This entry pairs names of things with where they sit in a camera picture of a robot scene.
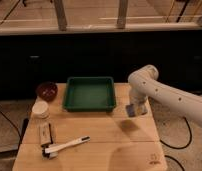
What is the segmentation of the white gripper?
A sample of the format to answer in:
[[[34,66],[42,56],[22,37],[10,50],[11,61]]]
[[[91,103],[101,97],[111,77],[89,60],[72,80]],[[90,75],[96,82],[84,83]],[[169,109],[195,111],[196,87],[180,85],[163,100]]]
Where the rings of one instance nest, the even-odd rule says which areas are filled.
[[[137,113],[139,115],[145,115],[147,113],[147,108],[144,105],[147,101],[148,97],[135,89],[131,89],[129,91],[129,100],[131,104],[139,105],[137,109]]]

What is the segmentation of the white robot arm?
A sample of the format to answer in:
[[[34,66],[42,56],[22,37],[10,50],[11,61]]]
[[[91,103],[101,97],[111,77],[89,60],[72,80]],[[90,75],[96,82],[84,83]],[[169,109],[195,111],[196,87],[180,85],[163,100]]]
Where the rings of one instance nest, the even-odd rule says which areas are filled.
[[[129,98],[134,112],[145,114],[145,103],[151,97],[202,127],[202,96],[162,84],[157,81],[158,76],[153,65],[146,65],[128,76]]]

